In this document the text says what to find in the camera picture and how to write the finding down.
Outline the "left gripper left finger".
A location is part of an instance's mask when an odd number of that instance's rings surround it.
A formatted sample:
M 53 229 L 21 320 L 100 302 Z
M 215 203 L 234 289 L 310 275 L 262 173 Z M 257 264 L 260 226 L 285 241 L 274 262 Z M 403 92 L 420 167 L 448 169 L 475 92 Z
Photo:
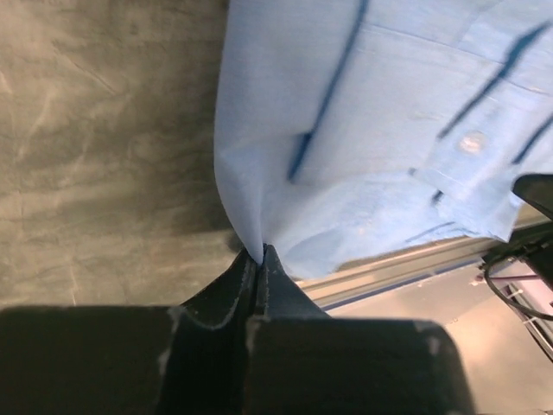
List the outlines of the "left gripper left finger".
M 179 305 L 1 312 L 4 414 L 237 414 L 256 263 Z

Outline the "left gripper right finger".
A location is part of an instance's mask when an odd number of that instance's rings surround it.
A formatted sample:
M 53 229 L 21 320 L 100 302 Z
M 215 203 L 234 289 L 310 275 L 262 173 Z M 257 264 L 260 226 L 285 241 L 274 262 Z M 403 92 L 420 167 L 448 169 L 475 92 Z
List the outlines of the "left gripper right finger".
M 264 249 L 246 324 L 249 414 L 472 414 L 457 348 L 430 320 L 334 318 Z

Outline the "light blue long sleeve shirt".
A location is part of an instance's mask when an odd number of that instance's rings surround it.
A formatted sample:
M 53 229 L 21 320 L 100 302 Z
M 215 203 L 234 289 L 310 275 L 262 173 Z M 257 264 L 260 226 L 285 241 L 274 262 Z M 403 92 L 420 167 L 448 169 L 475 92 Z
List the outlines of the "light blue long sleeve shirt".
M 552 4 L 233 1 L 214 168 L 248 253 L 301 278 L 508 240 L 513 183 L 552 170 Z

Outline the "aluminium mounting rail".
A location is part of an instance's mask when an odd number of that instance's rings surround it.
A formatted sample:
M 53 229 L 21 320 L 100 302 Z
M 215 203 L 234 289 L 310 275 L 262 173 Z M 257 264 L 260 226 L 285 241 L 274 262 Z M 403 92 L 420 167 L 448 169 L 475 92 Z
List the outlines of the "aluminium mounting rail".
M 511 246 L 541 239 L 551 230 L 552 223 L 547 220 L 527 220 L 507 242 L 468 237 L 447 239 L 362 261 L 329 277 L 300 281 L 298 285 L 319 307 L 330 311 L 444 272 L 479 264 L 487 255 L 495 256 Z

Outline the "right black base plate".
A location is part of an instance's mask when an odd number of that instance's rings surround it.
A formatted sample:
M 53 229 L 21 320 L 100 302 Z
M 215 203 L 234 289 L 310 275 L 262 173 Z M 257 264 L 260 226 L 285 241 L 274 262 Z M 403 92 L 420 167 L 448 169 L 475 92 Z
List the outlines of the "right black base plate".
M 508 258 L 522 259 L 552 291 L 552 174 L 520 176 L 514 183 L 516 196 L 535 208 L 550 221 L 516 235 L 514 242 L 483 268 L 486 283 L 495 289 L 489 276 L 490 267 Z

